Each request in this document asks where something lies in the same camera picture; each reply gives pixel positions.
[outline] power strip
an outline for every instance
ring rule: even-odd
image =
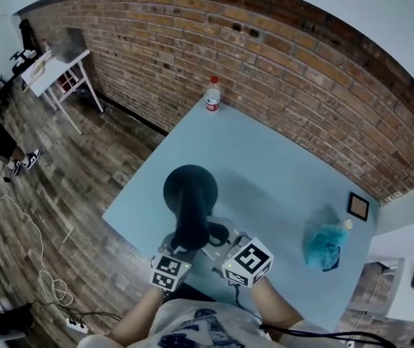
[[[89,328],[84,325],[84,323],[78,323],[75,321],[70,321],[70,318],[66,318],[67,327],[72,328],[73,330],[79,331],[80,333],[87,334],[89,332]]]

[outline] bottle cap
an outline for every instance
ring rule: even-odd
[[[350,218],[345,220],[344,225],[345,225],[345,228],[348,229],[349,231],[353,228],[353,223]]]

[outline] sneaker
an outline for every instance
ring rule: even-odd
[[[10,169],[10,174],[16,175],[20,169],[21,162],[16,159],[13,163],[15,164],[15,167],[13,169]]]
[[[39,156],[41,156],[40,149],[35,150],[32,154],[26,154],[26,157],[28,158],[28,163],[27,164],[23,163],[25,168],[28,170],[31,169],[33,165],[36,163],[36,161],[39,160]]]

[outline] white table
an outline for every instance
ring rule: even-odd
[[[181,165],[205,167],[218,183],[212,215],[257,236],[275,256],[268,274],[276,289],[309,321],[333,330],[360,278],[375,232],[378,203],[350,179],[293,141],[221,104],[201,100],[138,169],[104,219],[145,257],[175,230],[163,199],[168,175]],[[347,214],[349,193],[370,202],[368,221]],[[314,225],[351,218],[339,267],[324,273],[305,264],[302,242]],[[202,253],[187,283],[219,302],[235,304],[235,289],[211,272]],[[249,292],[239,297],[253,308]]]
[[[91,85],[91,81],[89,81],[89,78],[86,74],[86,71],[84,70],[83,66],[83,58],[87,57],[91,52],[86,49],[83,51],[82,54],[77,56],[72,62],[70,63],[64,63],[59,61],[58,59],[54,57],[50,57],[50,53],[45,53],[42,57],[37,59],[22,75],[22,79],[26,82],[26,84],[30,87],[30,89],[33,91],[33,93],[40,97],[41,95],[44,95],[44,98],[47,100],[47,102],[51,105],[52,108],[54,108],[57,111],[57,107],[62,110],[62,112],[65,114],[66,118],[70,121],[71,125],[76,129],[76,131],[79,134],[82,134],[79,127],[75,124],[73,119],[70,117],[68,112],[65,110],[65,108],[62,106],[62,102],[65,101],[66,98],[70,96],[71,93],[73,93],[79,86],[81,86],[84,83],[87,83],[89,90],[92,93],[92,97],[97,103],[97,106],[99,107],[100,111],[103,112],[104,109],[102,108],[102,105],[99,102],[99,99],[97,98],[96,92],[94,91],[94,88]],[[39,75],[34,75],[34,71],[41,63],[45,63],[44,71]],[[76,74],[73,72],[72,67],[78,65],[80,68],[80,71],[83,75],[81,79],[76,76]],[[52,86],[55,84],[57,79],[65,75],[67,72],[70,72],[71,78],[76,82],[74,86],[70,83],[70,90],[63,93],[63,95],[58,99],[55,93],[52,90]]]

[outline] brick wall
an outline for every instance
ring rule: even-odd
[[[44,0],[38,39],[82,28],[97,90],[170,131],[220,77],[223,102],[331,164],[380,203],[414,189],[414,80],[300,0]]]

